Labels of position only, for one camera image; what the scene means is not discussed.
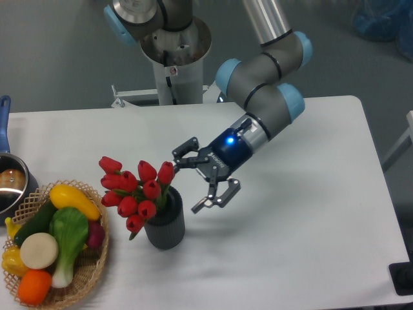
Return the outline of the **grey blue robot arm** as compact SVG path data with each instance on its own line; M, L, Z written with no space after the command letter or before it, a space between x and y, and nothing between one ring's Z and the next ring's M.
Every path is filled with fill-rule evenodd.
M305 109L303 96L282 79L308 63L312 43L291 29L277 1L243 5L262 51L249 61L225 61L215 84L244 115L206 147L192 138L173 151L176 170L195 169L209 184L208 194L193 212L224 207L240 189L232 173ZM124 44L139 44L152 62L160 105L202 102L203 61L212 35L193 14L191 1L111 1L104 15Z

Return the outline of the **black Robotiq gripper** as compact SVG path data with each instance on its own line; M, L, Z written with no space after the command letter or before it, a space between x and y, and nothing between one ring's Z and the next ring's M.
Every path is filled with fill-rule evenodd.
M209 145L200 150L198 139L191 137L172 151L175 171L196 168L206 181L210 181L208 194L191 208L194 214L197 214L203 208L225 207L241 189L240 181L229 176L252 157L252 149L243 134L244 131L240 128L228 128ZM198 156L184 158L190 152L195 152L201 158L207 158L208 162L198 164ZM216 167L217 170L216 180L210 180L213 167ZM223 194L217 196L218 182L226 179L228 188Z

